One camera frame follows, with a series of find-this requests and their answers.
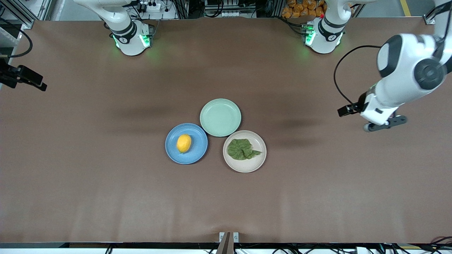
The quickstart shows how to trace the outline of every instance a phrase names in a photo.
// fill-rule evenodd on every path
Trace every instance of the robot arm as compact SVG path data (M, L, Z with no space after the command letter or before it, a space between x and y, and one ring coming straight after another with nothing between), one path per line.
M368 4L377 0L326 0L328 9L323 18L309 22L314 27L311 36L306 38L306 45L315 52L327 54L339 45L343 30L352 15L348 3Z
M132 0L74 0L75 3L95 12L113 33L116 46L126 55L135 56L151 46L150 26L132 20L122 7Z
M360 113L370 122L367 127L388 128L397 122L391 116L401 105L426 96L443 83L452 71L451 2L435 0L435 6L444 9L437 15L435 34L398 34L387 40L377 55L382 79L362 94L358 103L339 109L339 116Z

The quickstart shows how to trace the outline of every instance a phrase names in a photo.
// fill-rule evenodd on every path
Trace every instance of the lemon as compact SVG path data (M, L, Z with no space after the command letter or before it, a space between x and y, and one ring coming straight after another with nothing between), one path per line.
M177 150L179 150L180 153L185 153L190 149L190 146L192 145L192 138L190 138L190 135L188 134L182 134L177 139Z

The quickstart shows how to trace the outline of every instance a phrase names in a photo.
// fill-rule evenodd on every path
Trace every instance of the brown table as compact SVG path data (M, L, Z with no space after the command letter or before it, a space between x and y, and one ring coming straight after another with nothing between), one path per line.
M15 60L45 77L0 93L0 241L430 242L452 235L452 78L400 108L409 123L365 133L339 118L332 73L353 47L431 33L421 18L352 19L329 55L275 19L162 21L152 49L127 57L101 22L36 22L33 51ZM21 42L19 51L27 43ZM357 99L379 80L376 49L338 70ZM240 130L263 137L254 173L223 160L165 153L174 126L199 124L228 98Z

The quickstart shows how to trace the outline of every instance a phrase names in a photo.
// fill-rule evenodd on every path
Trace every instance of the yellow tape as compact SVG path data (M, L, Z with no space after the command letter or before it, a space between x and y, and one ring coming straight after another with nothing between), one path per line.
M400 4L402 5L403 13L405 14L405 17L410 17L411 13L408 8L408 4L406 3L406 0L400 0Z

